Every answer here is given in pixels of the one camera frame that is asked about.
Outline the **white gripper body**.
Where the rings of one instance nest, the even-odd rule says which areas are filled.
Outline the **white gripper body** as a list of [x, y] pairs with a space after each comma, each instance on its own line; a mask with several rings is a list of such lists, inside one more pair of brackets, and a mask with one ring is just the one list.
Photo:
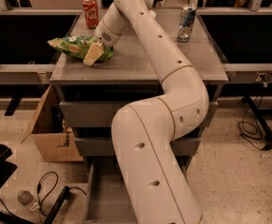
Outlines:
[[102, 43], [105, 47], [113, 47], [118, 40], [121, 38], [120, 35], [113, 32], [110, 28], [108, 28], [105, 24], [104, 20], [101, 20], [95, 31], [94, 31], [95, 39]]

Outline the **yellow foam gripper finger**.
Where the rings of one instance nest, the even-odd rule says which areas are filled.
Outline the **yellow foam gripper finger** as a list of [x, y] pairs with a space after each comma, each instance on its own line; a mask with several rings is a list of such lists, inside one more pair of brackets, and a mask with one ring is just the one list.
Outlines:
[[101, 42], [95, 42], [90, 45], [88, 52], [83, 60], [87, 66], [92, 66], [104, 53], [104, 45]]

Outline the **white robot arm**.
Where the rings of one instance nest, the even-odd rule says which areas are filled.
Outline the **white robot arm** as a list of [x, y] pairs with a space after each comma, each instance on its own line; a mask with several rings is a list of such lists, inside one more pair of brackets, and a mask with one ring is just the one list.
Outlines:
[[122, 107], [112, 143], [138, 224], [206, 224], [171, 142], [198, 127], [209, 99], [195, 68], [150, 14], [153, 0], [113, 0], [84, 62], [92, 65], [132, 26], [164, 90]]

